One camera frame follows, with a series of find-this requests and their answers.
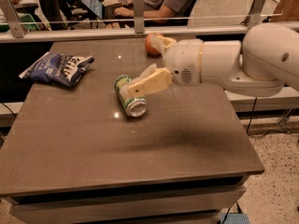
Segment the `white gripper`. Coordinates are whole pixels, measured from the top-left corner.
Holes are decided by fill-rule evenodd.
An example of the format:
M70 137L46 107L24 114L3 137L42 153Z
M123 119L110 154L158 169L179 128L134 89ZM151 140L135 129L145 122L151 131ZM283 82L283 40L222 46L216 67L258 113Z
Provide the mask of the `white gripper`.
M166 90L174 80L179 86L196 86L200 82L199 61L203 41L185 39L177 42L170 37L153 37L153 47L164 55L164 66L150 65L139 77L127 84L132 97L141 97Z

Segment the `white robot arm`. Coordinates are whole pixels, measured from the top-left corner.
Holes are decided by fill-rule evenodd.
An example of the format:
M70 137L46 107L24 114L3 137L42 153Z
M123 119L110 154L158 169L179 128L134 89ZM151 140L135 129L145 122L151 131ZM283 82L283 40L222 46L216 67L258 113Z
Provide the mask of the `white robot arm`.
M249 29L241 41L185 39L167 46L157 36L151 45L164 66L150 65L121 88L125 97L140 97L171 84L212 83L247 96L272 96L288 85L299 90L299 33L276 23Z

